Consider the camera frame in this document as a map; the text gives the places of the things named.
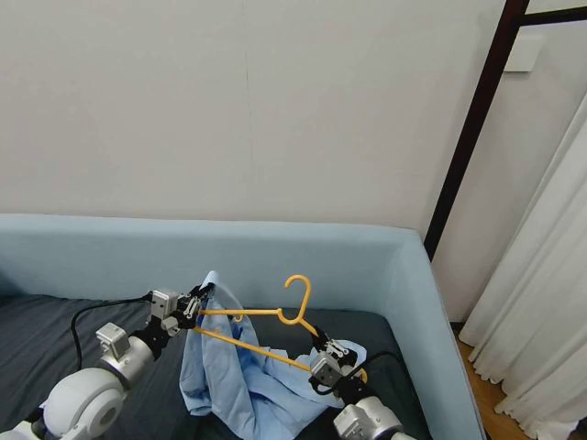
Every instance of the black cable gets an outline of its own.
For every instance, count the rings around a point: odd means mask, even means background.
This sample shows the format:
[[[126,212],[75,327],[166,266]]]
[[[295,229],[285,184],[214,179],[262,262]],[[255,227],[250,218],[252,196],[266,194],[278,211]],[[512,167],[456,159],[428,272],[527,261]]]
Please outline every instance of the black cable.
[[[102,307],[109,307],[111,305],[119,305],[119,304],[130,304],[130,303],[141,303],[143,301],[150,301],[150,295],[145,295],[142,298],[132,298],[130,300],[118,300],[118,301],[105,301],[100,304],[90,305],[88,307],[84,307],[82,310],[78,310],[72,318],[72,323],[70,324],[70,330],[72,331],[73,336],[73,343],[75,344],[75,354],[77,356],[77,369],[79,371],[82,369],[82,346],[80,345],[80,337],[77,335],[77,330],[75,329],[75,324],[77,322],[77,318],[84,312],[93,309],[100,309]]]
[[[332,391],[334,391],[336,388],[338,388],[338,384],[342,380],[352,378],[355,374],[357,374],[360,371],[360,369],[368,366],[370,363],[372,363],[373,360],[375,360],[377,358],[382,358],[383,356],[392,357],[395,360],[397,360],[397,362],[400,365],[403,365],[403,362],[400,359],[400,357],[397,356],[393,351],[380,351],[378,353],[375,353],[374,355],[367,357],[363,362],[361,362],[357,367],[355,367],[349,374],[338,379],[332,387],[328,388],[327,390],[323,390],[323,391],[316,389],[315,392],[321,396],[326,396],[327,394],[330,394]]]

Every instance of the dark gray bed sheet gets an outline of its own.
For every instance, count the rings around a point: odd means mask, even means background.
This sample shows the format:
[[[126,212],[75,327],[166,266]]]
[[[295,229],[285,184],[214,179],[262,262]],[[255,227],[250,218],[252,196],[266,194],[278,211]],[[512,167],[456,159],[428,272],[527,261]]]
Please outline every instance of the dark gray bed sheet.
[[[75,350],[69,323],[72,315],[96,301],[65,300],[48,296],[0,299],[0,432],[14,427],[42,403],[53,385],[75,371]],[[78,320],[84,366],[100,357],[94,332],[114,322],[128,333],[144,325],[147,304],[125,304],[92,310]],[[296,311],[287,311],[295,316]],[[391,328],[374,313],[308,310],[308,322],[331,337],[348,339],[367,348],[368,354],[390,350],[401,356]],[[260,343],[285,348],[294,358],[311,348],[301,327],[285,327],[273,317],[254,317]],[[185,335],[172,339],[161,358],[129,393],[122,413],[106,439],[226,439],[236,438],[217,418],[197,418],[185,410],[179,390]],[[370,385],[403,422],[405,431],[419,440],[430,434],[420,403],[404,365],[382,357],[368,368]],[[300,439],[338,438],[332,426],[335,410],[327,410],[298,436]]]

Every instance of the wooden floor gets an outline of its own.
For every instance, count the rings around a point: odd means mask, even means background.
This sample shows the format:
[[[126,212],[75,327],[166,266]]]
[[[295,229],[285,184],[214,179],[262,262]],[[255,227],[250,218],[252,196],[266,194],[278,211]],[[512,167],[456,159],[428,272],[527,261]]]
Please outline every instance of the wooden floor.
[[[459,351],[463,358],[469,382],[481,413],[483,425],[492,440],[528,440],[524,432],[518,427],[517,423],[507,415],[496,414],[493,408],[499,403],[505,394],[498,385],[493,385],[488,380],[481,380],[473,371],[471,363],[467,356],[471,353],[472,348],[460,342]],[[572,434],[570,440],[581,440],[577,434]]]

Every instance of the light blue bed frame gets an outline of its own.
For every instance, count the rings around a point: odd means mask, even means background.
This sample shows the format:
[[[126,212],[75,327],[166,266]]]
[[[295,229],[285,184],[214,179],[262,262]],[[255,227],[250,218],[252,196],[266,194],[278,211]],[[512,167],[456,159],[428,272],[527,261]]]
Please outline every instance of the light blue bed frame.
[[[299,306],[302,286],[286,291],[283,282],[301,273],[314,288],[309,307],[383,315],[433,437],[485,438],[426,252],[412,230],[0,214],[0,294],[112,300],[159,287],[187,292],[209,270],[245,306]]]

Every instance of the white wall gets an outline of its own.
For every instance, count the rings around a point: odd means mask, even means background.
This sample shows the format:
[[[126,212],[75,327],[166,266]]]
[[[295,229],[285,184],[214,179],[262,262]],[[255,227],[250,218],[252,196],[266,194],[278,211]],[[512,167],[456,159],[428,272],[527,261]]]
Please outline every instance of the white wall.
[[[0,212],[424,234],[502,6],[1,2]],[[435,262],[452,319],[478,294],[587,85],[587,28],[575,28],[555,31],[539,69],[499,91]]]

